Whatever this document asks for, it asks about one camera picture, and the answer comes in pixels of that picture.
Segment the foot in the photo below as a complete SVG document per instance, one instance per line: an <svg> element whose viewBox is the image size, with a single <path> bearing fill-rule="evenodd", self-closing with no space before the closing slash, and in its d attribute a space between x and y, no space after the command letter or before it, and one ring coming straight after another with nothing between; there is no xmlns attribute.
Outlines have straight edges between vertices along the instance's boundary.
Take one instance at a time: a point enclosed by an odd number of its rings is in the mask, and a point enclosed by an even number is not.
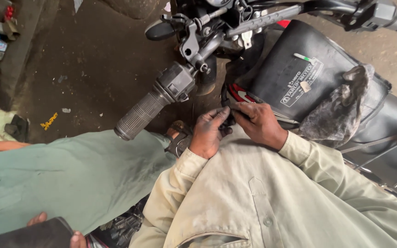
<svg viewBox="0 0 397 248"><path fill-rule="evenodd" d="M173 125L176 127L179 127L179 129L183 128L183 121L174 121ZM168 128L168 131L166 131L166 135L169 135L171 138L175 139L179 135L179 131L173 129L173 128Z"/></svg>

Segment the dirty cloth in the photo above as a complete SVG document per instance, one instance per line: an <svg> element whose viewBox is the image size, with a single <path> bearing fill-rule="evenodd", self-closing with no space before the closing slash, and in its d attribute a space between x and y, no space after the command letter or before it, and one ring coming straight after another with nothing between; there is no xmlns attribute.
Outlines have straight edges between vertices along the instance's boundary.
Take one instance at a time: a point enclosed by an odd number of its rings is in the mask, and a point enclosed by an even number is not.
<svg viewBox="0 0 397 248"><path fill-rule="evenodd" d="M108 130L0 152L0 234L41 211L88 234L150 193L176 162L168 144L147 131L124 141Z"/></svg>
<svg viewBox="0 0 397 248"><path fill-rule="evenodd" d="M397 248L397 198L339 151L289 133L276 152L235 125L215 156L162 172L130 248Z"/></svg>
<svg viewBox="0 0 397 248"><path fill-rule="evenodd" d="M336 88L300 124L300 132L311 140L337 148L353 137L361 123L364 99L369 91L374 67L370 64L355 66L344 73L349 81Z"/></svg>

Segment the shirt sleeve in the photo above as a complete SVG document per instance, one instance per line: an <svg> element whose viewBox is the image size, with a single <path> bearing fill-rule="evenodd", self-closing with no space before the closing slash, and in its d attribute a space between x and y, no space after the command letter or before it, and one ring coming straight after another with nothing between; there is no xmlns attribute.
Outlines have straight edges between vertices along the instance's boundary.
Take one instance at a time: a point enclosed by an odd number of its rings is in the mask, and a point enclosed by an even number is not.
<svg viewBox="0 0 397 248"><path fill-rule="evenodd" d="M173 167L160 174L143 209L145 219L131 239L130 248L163 247L177 210L207 162L186 149Z"/></svg>
<svg viewBox="0 0 397 248"><path fill-rule="evenodd" d="M299 166L314 182L360 211L397 240L397 198L344 164L335 149L289 132L280 155Z"/></svg>

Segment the shirt button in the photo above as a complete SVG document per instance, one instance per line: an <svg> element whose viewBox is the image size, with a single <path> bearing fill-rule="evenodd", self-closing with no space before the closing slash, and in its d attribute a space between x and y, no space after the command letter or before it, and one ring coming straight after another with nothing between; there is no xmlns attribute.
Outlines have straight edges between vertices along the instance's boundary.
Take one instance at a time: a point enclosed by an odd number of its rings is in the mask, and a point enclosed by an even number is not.
<svg viewBox="0 0 397 248"><path fill-rule="evenodd" d="M264 218L263 224L270 227L272 225L272 221L269 218Z"/></svg>

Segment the sandal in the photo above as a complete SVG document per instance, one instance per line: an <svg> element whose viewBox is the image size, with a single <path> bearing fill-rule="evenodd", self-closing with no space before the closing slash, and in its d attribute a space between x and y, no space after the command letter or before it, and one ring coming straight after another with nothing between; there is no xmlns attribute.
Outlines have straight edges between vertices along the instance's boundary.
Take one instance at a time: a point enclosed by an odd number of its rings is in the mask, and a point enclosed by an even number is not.
<svg viewBox="0 0 397 248"><path fill-rule="evenodd" d="M165 151L174 154L177 158L179 158L182 153L189 147L192 139L192 129L188 125L186 125L183 121L174 121L170 128L179 132L176 138L172 138L168 134L164 134L166 138L168 138L171 143L165 149Z"/></svg>

